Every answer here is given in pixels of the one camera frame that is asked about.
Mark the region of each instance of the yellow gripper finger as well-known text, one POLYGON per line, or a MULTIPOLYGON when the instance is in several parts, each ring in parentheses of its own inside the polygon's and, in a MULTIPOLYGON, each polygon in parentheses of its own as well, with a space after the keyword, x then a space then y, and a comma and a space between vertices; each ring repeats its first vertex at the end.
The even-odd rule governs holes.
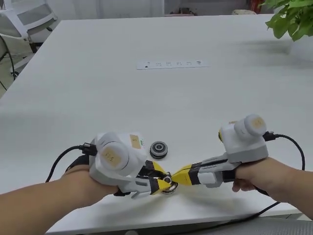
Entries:
POLYGON ((163 170, 163 168, 156 162, 154 161, 149 161, 149 160, 146 160, 146 168, 148 170, 156 170, 156 171, 160 171, 162 173, 166 173, 165 170, 163 170))
POLYGON ((198 178, 200 163, 189 164, 178 170, 172 175, 172 181, 182 185, 199 185, 201 184, 198 178))
POLYGON ((150 187, 151 187, 151 195, 158 194, 166 189, 168 189, 171 185, 164 180, 159 180, 156 178, 149 177, 150 187))

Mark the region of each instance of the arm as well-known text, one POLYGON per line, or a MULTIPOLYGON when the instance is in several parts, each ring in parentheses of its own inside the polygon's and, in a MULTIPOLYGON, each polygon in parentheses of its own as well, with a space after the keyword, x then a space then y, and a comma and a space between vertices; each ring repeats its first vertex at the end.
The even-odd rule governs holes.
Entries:
POLYGON ((272 158, 243 164, 236 171, 233 191, 265 190, 274 200, 287 202, 313 219, 313 172, 296 170, 272 158))
POLYGON ((116 191, 90 178, 88 166, 74 167, 60 180, 0 195, 1 234, 43 235, 71 211, 116 191))

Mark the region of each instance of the green plant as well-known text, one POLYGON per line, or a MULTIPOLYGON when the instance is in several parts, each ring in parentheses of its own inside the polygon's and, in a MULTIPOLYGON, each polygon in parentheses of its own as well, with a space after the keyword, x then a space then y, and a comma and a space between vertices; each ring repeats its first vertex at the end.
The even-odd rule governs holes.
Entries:
POLYGON ((276 38, 286 32, 293 41, 304 35, 313 36, 313 0, 266 0, 264 4, 272 8, 284 6, 266 22, 276 38))

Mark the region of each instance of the forearm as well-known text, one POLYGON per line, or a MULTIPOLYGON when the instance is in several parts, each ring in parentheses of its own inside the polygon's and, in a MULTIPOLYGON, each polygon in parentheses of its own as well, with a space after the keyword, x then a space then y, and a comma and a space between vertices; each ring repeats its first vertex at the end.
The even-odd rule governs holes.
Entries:
POLYGON ((313 219, 313 172, 295 170, 286 187, 288 202, 313 219))
POLYGON ((43 235, 78 208, 67 181, 54 181, 0 195, 0 235, 43 235))

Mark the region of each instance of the leaf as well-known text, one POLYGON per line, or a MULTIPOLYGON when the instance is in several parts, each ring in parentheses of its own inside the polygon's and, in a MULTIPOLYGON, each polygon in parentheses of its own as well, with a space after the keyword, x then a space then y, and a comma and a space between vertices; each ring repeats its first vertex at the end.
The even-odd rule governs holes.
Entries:
POLYGON ((309 33, 309 30, 313 27, 313 22, 310 21, 310 18, 307 18, 306 20, 301 21, 298 31, 296 31, 292 35, 292 40, 297 41, 300 38, 303 37, 303 35, 306 35, 309 33))
POLYGON ((282 14, 285 15, 286 11, 288 10, 289 6, 286 5, 284 8, 280 9, 280 11, 278 12, 278 14, 282 14))
POLYGON ((307 35, 308 35, 309 37, 313 36, 313 27, 309 29, 307 35))
POLYGON ((290 1, 289 8, 293 7, 303 7, 313 5, 313 0, 303 0, 303 1, 290 1))
POLYGON ((279 6, 285 5, 289 0, 265 0, 262 5, 268 5, 270 8, 277 8, 279 6))
POLYGON ((282 14, 279 14, 279 13, 273 15, 272 18, 270 19, 270 21, 265 22, 265 24, 266 24, 269 28, 274 28, 275 22, 276 22, 278 19, 282 19, 282 18, 281 18, 281 15, 282 15, 282 14))
POLYGON ((277 3, 276 5, 274 5, 273 8, 277 8, 277 7, 286 5, 286 4, 288 4, 289 2, 290 2, 289 0, 280 1, 279 3, 277 3))
POLYGON ((286 18, 280 18, 275 22, 273 27, 275 38, 280 39, 287 32, 289 23, 286 18))
POLYGON ((292 20, 298 13, 301 11, 301 8, 289 8, 286 12, 286 18, 292 20))
POLYGON ((267 21, 265 24, 268 26, 268 28, 274 28, 274 23, 272 21, 267 21))
POLYGON ((292 37, 292 35, 295 33, 295 31, 297 29, 298 29, 298 24, 297 23, 290 24, 289 27, 288 27, 289 36, 292 37))

